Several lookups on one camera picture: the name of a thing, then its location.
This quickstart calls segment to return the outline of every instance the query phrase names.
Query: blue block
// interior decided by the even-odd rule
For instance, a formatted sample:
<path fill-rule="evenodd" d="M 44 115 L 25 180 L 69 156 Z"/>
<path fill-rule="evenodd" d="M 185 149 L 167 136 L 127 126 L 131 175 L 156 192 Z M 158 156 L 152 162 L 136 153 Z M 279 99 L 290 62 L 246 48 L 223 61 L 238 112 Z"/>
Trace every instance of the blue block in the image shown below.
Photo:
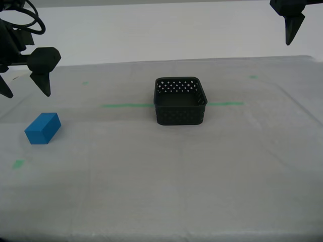
<path fill-rule="evenodd" d="M 60 127 L 61 122 L 57 113 L 42 113 L 26 128 L 25 133 L 32 145 L 46 145 Z"/>

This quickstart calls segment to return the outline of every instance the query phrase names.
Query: white table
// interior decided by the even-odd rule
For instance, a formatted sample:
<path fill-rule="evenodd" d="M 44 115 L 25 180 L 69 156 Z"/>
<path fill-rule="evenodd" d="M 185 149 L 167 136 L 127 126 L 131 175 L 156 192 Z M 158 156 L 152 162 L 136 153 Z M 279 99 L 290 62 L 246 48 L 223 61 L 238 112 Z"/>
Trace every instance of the white table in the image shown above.
<path fill-rule="evenodd" d="M 156 123 L 154 81 L 167 76 L 201 80 L 203 124 Z M 309 57 L 61 67 L 50 98 L 28 76 L 9 85 L 4 239 L 323 239 L 323 65 Z M 24 130 L 42 112 L 57 112 L 62 127 L 32 146 Z"/>

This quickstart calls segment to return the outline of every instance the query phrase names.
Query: white wall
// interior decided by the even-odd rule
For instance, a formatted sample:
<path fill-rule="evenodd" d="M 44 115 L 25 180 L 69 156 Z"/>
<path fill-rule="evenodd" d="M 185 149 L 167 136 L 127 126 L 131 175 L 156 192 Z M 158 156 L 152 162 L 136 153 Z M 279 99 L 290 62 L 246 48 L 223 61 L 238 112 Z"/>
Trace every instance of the white wall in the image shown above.
<path fill-rule="evenodd" d="M 269 1 L 40 8 L 59 65 L 170 59 L 311 55 L 323 60 L 323 5 L 307 6 L 291 46 Z M 0 17 L 21 23 L 23 17 Z"/>

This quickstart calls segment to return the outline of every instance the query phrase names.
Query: black cable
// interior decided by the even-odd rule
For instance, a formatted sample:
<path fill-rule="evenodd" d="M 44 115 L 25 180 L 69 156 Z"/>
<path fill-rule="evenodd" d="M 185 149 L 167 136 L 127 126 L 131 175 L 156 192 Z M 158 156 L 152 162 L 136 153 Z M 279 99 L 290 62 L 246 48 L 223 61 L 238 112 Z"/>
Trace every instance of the black cable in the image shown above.
<path fill-rule="evenodd" d="M 34 10 L 35 15 L 39 16 L 38 11 L 37 11 L 36 7 L 34 6 L 34 4 L 32 4 L 30 2 L 30 0 L 26 0 L 26 3 L 28 3 L 30 5 L 30 7 Z M 31 27 L 31 26 L 35 25 L 36 23 L 37 23 L 37 21 L 34 20 L 33 22 L 31 22 L 29 24 L 23 24 L 23 25 L 20 25 L 20 26 L 21 27 Z"/>
<path fill-rule="evenodd" d="M 37 15 L 38 12 L 35 14 L 32 11 L 24 9 L 24 8 L 11 8 L 11 9 L 16 10 L 17 12 L 20 12 L 20 13 L 23 13 L 23 14 L 27 14 L 28 16 L 32 17 L 36 21 L 36 23 L 38 23 L 40 25 L 41 30 L 34 30 L 34 29 L 30 29 L 30 28 L 28 28 L 28 27 L 26 27 L 24 25 L 13 24 L 13 23 L 7 22 L 13 28 L 25 30 L 27 32 L 30 32 L 30 33 L 33 33 L 33 34 L 39 34 L 39 35 L 45 33 L 46 27 L 45 27 L 44 23 L 42 22 L 42 20 L 38 17 L 38 15 Z"/>

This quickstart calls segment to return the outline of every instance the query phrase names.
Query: green tape mark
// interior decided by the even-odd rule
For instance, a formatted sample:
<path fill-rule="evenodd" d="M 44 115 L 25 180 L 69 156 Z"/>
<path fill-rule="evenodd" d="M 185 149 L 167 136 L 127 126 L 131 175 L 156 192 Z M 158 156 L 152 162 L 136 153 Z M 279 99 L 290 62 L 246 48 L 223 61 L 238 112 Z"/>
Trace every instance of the green tape mark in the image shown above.
<path fill-rule="evenodd" d="M 12 166 L 12 169 L 19 169 L 24 165 L 24 160 L 16 160 L 15 164 Z"/>
<path fill-rule="evenodd" d="M 208 106 L 237 106 L 244 105 L 244 102 L 210 102 L 207 104 Z"/>
<path fill-rule="evenodd" d="M 120 104 L 103 104 L 101 107 L 116 108 L 116 107 L 154 107 L 152 103 L 120 103 Z"/>

